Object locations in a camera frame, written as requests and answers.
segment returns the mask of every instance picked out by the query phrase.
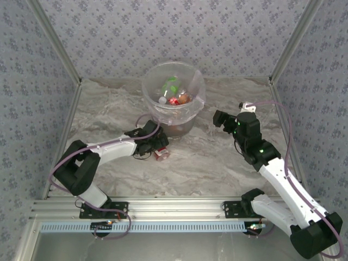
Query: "wall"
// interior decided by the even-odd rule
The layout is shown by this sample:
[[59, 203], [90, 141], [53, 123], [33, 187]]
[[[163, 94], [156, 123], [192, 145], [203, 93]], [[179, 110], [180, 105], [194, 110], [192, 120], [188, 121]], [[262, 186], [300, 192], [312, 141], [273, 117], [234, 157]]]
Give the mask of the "wall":
[[74, 84], [25, 0], [0, 5], [0, 260], [42, 196]]
[[348, 248], [348, 2], [325, 0], [276, 84], [313, 196], [344, 222]]
[[80, 76], [138, 77], [161, 61], [267, 76], [308, 0], [40, 0]]

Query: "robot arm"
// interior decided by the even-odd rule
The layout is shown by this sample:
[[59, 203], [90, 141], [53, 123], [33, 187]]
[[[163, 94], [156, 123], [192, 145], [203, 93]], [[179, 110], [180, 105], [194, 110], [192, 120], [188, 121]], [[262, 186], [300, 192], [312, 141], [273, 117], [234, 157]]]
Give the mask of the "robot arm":
[[[169, 142], [161, 127], [147, 139], [132, 139], [151, 134], [156, 127], [156, 123], [148, 121], [142, 129], [126, 132], [115, 139], [116, 142], [103, 142], [103, 146], [97, 146], [78, 154], [58, 168], [54, 176], [72, 195], [79, 196], [97, 208], [108, 208], [110, 198], [93, 182], [98, 166], [121, 157], [135, 154], [143, 156], [167, 146]], [[96, 144], [85, 144], [80, 140], [74, 141], [60, 161], [73, 152], [91, 145]]]
[[254, 113], [256, 108], [247, 107], [247, 105], [248, 103], [240, 104], [241, 113], [237, 116], [217, 110], [213, 123], [217, 127], [223, 124], [223, 131], [232, 133], [244, 159], [272, 184], [290, 211], [269, 199], [263, 191], [258, 189], [242, 196], [242, 206], [247, 213], [268, 218], [290, 236], [299, 254], [305, 258], [311, 258], [335, 244], [337, 239], [324, 221], [296, 193], [288, 178], [338, 233], [341, 230], [342, 219], [336, 212], [329, 214], [319, 205], [290, 171], [288, 171], [288, 177], [285, 176], [284, 160], [271, 143], [262, 139], [260, 122]]

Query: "metal frame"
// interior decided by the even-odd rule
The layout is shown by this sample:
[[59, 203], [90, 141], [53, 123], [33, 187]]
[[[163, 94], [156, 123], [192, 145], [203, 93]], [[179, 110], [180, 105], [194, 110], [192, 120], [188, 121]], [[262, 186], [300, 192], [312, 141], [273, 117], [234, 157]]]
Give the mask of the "metal frame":
[[[223, 201], [239, 201], [240, 197], [112, 197], [113, 201], [129, 202], [128, 214], [134, 221], [228, 221], [222, 209]], [[279, 197], [272, 199], [285, 206]], [[81, 222], [79, 209], [73, 196], [53, 196], [48, 200], [36, 200], [29, 215], [22, 240], [14, 260], [31, 260], [43, 223], [50, 221]], [[233, 221], [258, 221], [259, 219], [233, 219]]]
[[63, 44], [59, 40], [57, 33], [53, 29], [53, 26], [51, 25], [51, 22], [49, 21], [41, 4], [39, 3], [38, 0], [27, 0], [27, 3], [30, 6], [31, 10], [33, 11], [40, 26], [43, 28], [47, 38], [51, 42], [51, 45], [55, 49], [59, 59], [63, 63], [65, 69], [67, 70], [67, 73], [69, 74], [69, 76], [71, 77], [71, 79], [74, 81], [75, 84], [79, 83], [80, 76], [78, 75], [78, 72], [75, 69], [72, 61], [70, 60], [69, 55], [66, 52]]
[[300, 20], [298, 21], [287, 45], [285, 46], [281, 57], [278, 59], [276, 66], [274, 67], [270, 77], [273, 83], [276, 83], [281, 76], [282, 72], [286, 68], [291, 56], [299, 45], [302, 37], [306, 33], [310, 26], [317, 10], [321, 6], [324, 0], [310, 0], [304, 9]]
[[[65, 120], [63, 131], [62, 131], [59, 143], [58, 143], [58, 148], [57, 148], [57, 151], [54, 155], [54, 159], [53, 159], [52, 166], [51, 166], [50, 170], [52, 170], [54, 168], [54, 166], [56, 165], [56, 163], [58, 162], [58, 160], [60, 159], [60, 157], [64, 153], [65, 144], [67, 141], [67, 137], [68, 137], [71, 125], [72, 125], [72, 121], [73, 121], [74, 116], [75, 116], [75, 112], [76, 112], [78, 101], [80, 99], [80, 95], [81, 95], [81, 83], [78, 83], [76, 90], [75, 90], [75, 93], [74, 93], [74, 96], [73, 96], [73, 99], [72, 99], [72, 102], [70, 104], [69, 112], [68, 112], [67, 118]], [[44, 200], [48, 196], [50, 187], [51, 187], [51, 184], [47, 181], [45, 188], [43, 190], [43, 194], [42, 194], [42, 198]]]

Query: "purple cable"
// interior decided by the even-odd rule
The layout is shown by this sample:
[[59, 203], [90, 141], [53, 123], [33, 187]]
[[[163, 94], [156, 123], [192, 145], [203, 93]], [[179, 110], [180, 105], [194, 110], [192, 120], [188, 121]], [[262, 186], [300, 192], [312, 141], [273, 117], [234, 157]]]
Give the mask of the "purple cable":
[[[137, 122], [145, 115], [142, 115], [138, 118]], [[119, 142], [123, 142], [123, 141], [130, 141], [130, 140], [142, 140], [142, 139], [147, 139], [149, 137], [151, 137], [153, 134], [155, 134], [159, 129], [159, 122], [157, 123], [157, 127], [156, 129], [148, 134], [148, 135], [145, 135], [143, 137], [135, 137], [135, 138], [125, 138], [125, 139], [115, 139], [115, 140], [110, 140], [110, 141], [106, 141], [106, 142], [103, 142], [101, 144], [97, 144], [97, 145], [92, 145], [92, 146], [87, 146], [86, 148], [82, 148], [78, 151], [75, 151], [73, 153], [71, 153], [69, 156], [67, 156], [66, 158], [64, 158], [63, 160], [61, 160], [53, 169], [52, 171], [49, 173], [48, 175], [48, 181], [53, 185], [55, 186], [57, 189], [60, 189], [62, 191], [65, 191], [65, 192], [68, 192], [70, 193], [66, 188], [56, 184], [53, 180], [52, 180], [52, 177], [53, 177], [53, 174], [57, 171], [58, 168], [60, 168], [64, 163], [66, 163], [69, 159], [71, 159], [72, 157], [82, 153], [82, 152], [85, 152], [85, 151], [88, 151], [88, 150], [93, 150], [95, 148], [101, 148], [101, 147], [104, 147], [104, 146], [107, 146], [107, 145], [111, 145], [111, 144], [116, 144], [116, 143], [119, 143]], [[103, 209], [103, 208], [97, 208], [95, 206], [93, 206], [91, 203], [85, 201], [83, 198], [77, 196], [80, 200], [82, 200], [83, 202], [85, 202], [86, 205], [88, 205], [89, 207], [95, 209], [95, 210], [98, 210], [98, 211], [105, 211], [105, 212], [117, 212], [117, 213], [121, 213], [123, 215], [125, 215], [127, 217], [127, 219], [129, 220], [129, 225], [127, 227], [127, 230], [125, 232], [123, 232], [121, 235], [118, 235], [116, 237], [107, 237], [107, 239], [119, 239], [119, 238], [123, 238], [125, 235], [128, 234], [129, 230], [131, 229], [131, 225], [132, 225], [132, 221], [131, 221], [131, 217], [124, 211], [122, 210], [119, 210], [119, 209]]]
[[145, 114], [139, 116], [139, 118], [138, 118], [138, 119], [136, 120], [136, 122], [135, 122], [135, 127], [136, 127], [136, 128], [138, 127], [138, 123], [139, 123], [139, 121], [141, 120], [141, 118], [143, 118], [143, 117], [145, 117], [145, 116], [151, 116], [151, 114], [150, 114], [150, 113], [145, 113]]
[[288, 116], [288, 122], [289, 122], [289, 141], [288, 141], [288, 148], [287, 152], [285, 154], [284, 158], [284, 170], [285, 170], [285, 176], [287, 177], [287, 180], [289, 181], [291, 187], [294, 189], [294, 191], [298, 194], [298, 196], [309, 206], [313, 211], [325, 222], [325, 224], [331, 229], [332, 233], [335, 235], [337, 238], [338, 244], [339, 244], [339, 253], [335, 256], [330, 256], [329, 254], [321, 252], [321, 255], [327, 258], [335, 259], [335, 258], [340, 258], [343, 256], [344, 250], [343, 250], [343, 242], [340, 237], [340, 235], [337, 233], [336, 229], [331, 225], [331, 223], [316, 209], [314, 209], [314, 206], [301, 194], [301, 192], [297, 189], [291, 178], [289, 177], [289, 171], [288, 171], [288, 161], [289, 161], [289, 155], [290, 155], [290, 147], [291, 147], [291, 139], [292, 139], [292, 125], [291, 125], [291, 117], [289, 114], [288, 109], [279, 102], [274, 102], [274, 101], [265, 101], [265, 102], [256, 102], [252, 104], [248, 104], [246, 107], [251, 107], [251, 106], [259, 106], [259, 105], [266, 105], [266, 104], [274, 104], [278, 105], [281, 107], [285, 113]]

